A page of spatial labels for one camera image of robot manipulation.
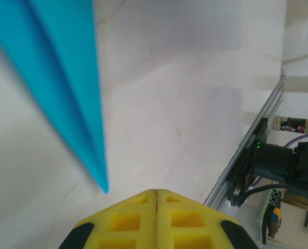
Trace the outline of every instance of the yellow 3d-printed part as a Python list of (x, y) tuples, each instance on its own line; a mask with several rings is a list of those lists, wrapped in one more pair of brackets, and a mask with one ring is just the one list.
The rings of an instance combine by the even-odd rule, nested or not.
[[(228, 223), (226, 230), (223, 223)], [(255, 244), (244, 247), (243, 238), (251, 238), (244, 230), (238, 233), (239, 228), (243, 230), (234, 218), (196, 201), (169, 190), (150, 189), (82, 220), (60, 248), (257, 248)], [(243, 237), (241, 246), (237, 237)]]

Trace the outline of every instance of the blue folded paper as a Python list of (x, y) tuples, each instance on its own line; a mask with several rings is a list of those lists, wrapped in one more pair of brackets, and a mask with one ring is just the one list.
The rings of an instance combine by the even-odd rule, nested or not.
[(1, 46), (53, 126), (107, 192), (95, 40), (91, 0), (0, 0)]

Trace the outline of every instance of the yellow plastic part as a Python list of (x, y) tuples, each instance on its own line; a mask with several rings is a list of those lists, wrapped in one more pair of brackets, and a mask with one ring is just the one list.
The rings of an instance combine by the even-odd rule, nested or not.
[(221, 221), (237, 220), (169, 190), (150, 189), (81, 222), (84, 249), (233, 249)]

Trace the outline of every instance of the black cable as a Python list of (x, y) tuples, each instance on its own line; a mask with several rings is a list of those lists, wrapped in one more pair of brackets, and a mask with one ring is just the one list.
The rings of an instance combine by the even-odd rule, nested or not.
[(295, 187), (290, 187), (288, 185), (283, 185), (283, 184), (268, 184), (268, 185), (264, 185), (262, 187), (258, 187), (252, 190), (247, 191), (246, 193), (244, 193), (239, 200), (237, 201), (237, 206), (241, 206), (243, 205), (243, 203), (246, 201), (246, 199), (250, 196), (253, 195), (254, 193), (259, 193), (268, 189), (273, 189), (273, 188), (285, 188), (285, 189), (289, 189), (289, 190), (295, 190)]

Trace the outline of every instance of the purple cable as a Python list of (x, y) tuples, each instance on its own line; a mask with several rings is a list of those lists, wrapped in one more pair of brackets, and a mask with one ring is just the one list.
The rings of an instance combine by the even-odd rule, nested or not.
[[(289, 143), (287, 143), (284, 147), (290, 147), (292, 144), (294, 144), (295, 142), (298, 142), (299, 140), (302, 140), (302, 139), (306, 139), (308, 138), (308, 134), (305, 134), (305, 135), (301, 135), (301, 136), (298, 136), (296, 137), (295, 139), (292, 139)], [(258, 183), (262, 180), (262, 177), (260, 177), (259, 179), (257, 179), (252, 185), (251, 187), (254, 188), (258, 185)]]

